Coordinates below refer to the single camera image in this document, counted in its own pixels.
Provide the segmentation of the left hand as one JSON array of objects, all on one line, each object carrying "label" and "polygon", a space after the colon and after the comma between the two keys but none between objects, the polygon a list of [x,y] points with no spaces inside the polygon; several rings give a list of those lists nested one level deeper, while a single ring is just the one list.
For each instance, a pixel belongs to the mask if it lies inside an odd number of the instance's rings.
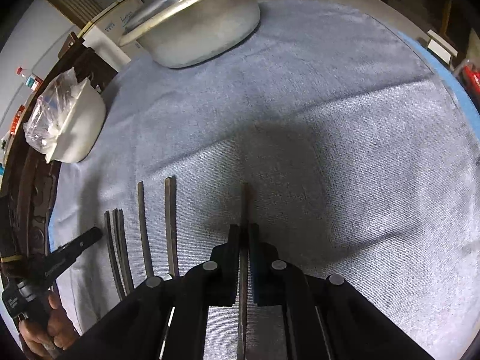
[{"label": "left hand", "polygon": [[46,328],[30,319],[19,322],[19,333],[27,346],[24,353],[32,359],[52,359],[46,345],[67,350],[80,337],[59,297],[49,292],[48,301],[51,312]]}]

